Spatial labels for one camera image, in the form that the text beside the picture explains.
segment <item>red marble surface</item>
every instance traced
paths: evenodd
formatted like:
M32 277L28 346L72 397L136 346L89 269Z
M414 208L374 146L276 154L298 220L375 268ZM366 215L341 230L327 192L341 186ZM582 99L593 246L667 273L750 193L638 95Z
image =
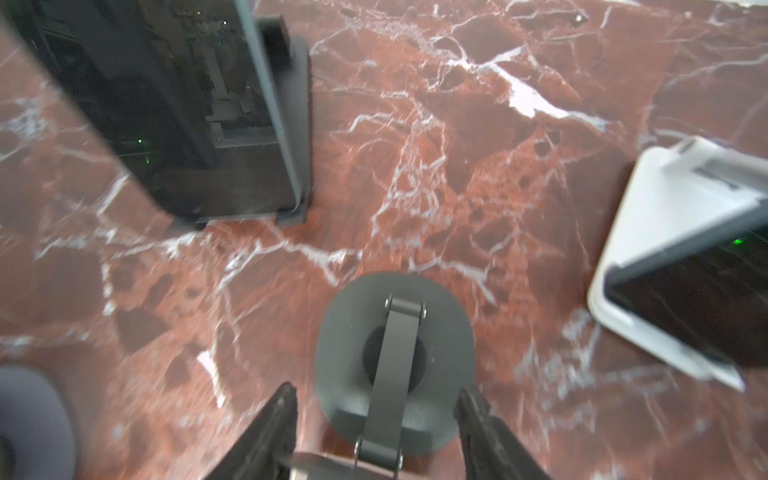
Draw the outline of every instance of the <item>red marble surface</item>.
M585 290L638 152L768 157L768 11L704 0L263 0L313 63L305 225L169 233L0 33L0 354L59 383L79 478L200 478L284 380L299 447L334 294L421 273L468 312L480 390L557 479L766 478L768 374L698 383L600 328ZM458 442L406 471L463 478Z

